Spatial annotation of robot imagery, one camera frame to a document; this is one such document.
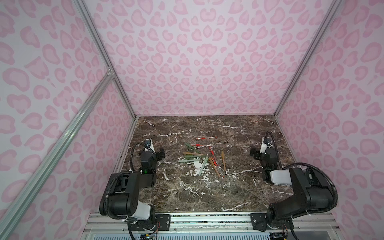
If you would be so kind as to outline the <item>tan pen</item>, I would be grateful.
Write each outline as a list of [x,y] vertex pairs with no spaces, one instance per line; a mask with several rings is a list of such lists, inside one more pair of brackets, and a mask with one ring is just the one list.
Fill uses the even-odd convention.
[[223,169],[224,169],[224,171],[226,171],[227,170],[227,168],[226,168],[226,157],[225,157],[224,151],[221,151],[221,159],[222,159],[222,163],[223,163]]
[[205,154],[192,153],[192,152],[183,152],[183,155],[185,155],[185,156],[205,156]]
[[221,177],[222,177],[222,175],[221,175],[221,173],[220,173],[220,171],[219,171],[218,167],[216,166],[216,164],[215,164],[215,161],[214,161],[213,157],[209,157],[209,161],[210,161],[210,164],[212,165],[212,167],[213,167],[213,169],[214,169],[215,173],[217,174],[217,176],[218,176],[219,178],[221,178]]

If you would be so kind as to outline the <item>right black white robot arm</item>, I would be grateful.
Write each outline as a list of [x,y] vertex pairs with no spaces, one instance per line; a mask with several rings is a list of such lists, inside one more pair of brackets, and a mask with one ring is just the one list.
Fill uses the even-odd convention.
[[338,192],[331,178],[319,168],[307,163],[293,163],[280,167],[278,151],[273,146],[257,149],[251,146],[250,156],[259,160],[262,178],[268,184],[287,185],[293,195],[271,203],[265,216],[251,214],[253,229],[264,232],[288,225],[305,215],[326,213],[336,207]]

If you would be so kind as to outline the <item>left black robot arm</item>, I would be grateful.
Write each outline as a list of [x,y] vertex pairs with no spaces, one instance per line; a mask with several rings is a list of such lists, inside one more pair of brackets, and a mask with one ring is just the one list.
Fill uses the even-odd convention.
[[120,172],[111,174],[103,197],[100,201],[99,212],[114,220],[122,220],[144,225],[151,228],[156,224],[154,207],[139,201],[141,189],[152,188],[157,181],[157,163],[165,158],[161,148],[155,151],[152,139],[146,139],[136,146],[144,147],[139,153],[141,167],[135,172]]

